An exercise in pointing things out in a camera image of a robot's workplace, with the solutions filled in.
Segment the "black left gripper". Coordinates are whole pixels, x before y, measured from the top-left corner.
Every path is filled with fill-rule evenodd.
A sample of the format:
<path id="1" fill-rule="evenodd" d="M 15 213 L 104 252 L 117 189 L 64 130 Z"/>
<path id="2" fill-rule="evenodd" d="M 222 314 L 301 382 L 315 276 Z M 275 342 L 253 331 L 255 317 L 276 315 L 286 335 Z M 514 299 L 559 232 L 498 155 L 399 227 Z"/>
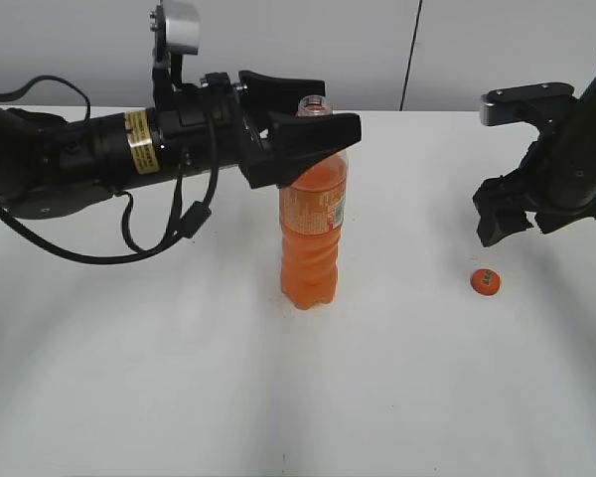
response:
<path id="1" fill-rule="evenodd" d="M 152 107 L 88 127 L 88 179 L 128 190 L 236 166 L 253 188 L 284 188 L 362 139 L 356 113 L 294 116 L 303 97 L 326 95 L 323 80 L 253 71 L 239 71 L 238 79 L 211 73 L 194 84 L 154 71 Z M 270 124 L 269 141 L 259 133 Z"/>

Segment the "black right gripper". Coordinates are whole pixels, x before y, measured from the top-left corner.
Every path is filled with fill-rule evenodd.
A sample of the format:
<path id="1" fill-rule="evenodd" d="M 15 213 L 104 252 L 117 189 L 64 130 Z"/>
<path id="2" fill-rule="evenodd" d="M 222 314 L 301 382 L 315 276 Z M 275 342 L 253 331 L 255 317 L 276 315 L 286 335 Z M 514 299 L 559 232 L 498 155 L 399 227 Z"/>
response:
<path id="1" fill-rule="evenodd" d="M 518 167 L 484 180 L 473 196 L 479 214 L 476 228 L 483 247 L 533 228 L 526 212 L 534 212 L 543 234 L 584 219 L 596 220 L 596 199 L 576 212 L 576 146 L 564 138 L 532 142 Z"/>

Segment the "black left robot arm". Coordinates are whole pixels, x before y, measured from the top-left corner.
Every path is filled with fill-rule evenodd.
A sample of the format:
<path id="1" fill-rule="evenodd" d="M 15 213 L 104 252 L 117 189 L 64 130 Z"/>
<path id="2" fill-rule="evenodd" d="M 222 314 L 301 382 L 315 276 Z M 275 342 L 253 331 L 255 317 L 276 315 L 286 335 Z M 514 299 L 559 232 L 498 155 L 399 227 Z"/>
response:
<path id="1" fill-rule="evenodd" d="M 353 113 L 299 116 L 321 94 L 314 79 L 250 71 L 174 87 L 153 74 L 150 108 L 69 122 L 0 100 L 0 204 L 14 217 L 59 218 L 117 191 L 237 167 L 251 188 L 283 188 L 322 160 L 358 143 Z"/>

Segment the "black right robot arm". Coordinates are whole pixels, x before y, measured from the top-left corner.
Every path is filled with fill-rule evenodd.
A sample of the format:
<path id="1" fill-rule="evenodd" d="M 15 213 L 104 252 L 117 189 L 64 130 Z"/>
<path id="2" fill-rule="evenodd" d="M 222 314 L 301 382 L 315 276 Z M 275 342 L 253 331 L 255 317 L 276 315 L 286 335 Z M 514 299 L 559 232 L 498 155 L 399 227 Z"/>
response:
<path id="1" fill-rule="evenodd" d="M 596 77 L 580 96 L 550 81 L 493 89 L 481 101 L 483 125 L 538 131 L 518 167 L 484 180 L 473 196 L 482 246 L 532 227 L 551 234 L 596 219 Z"/>

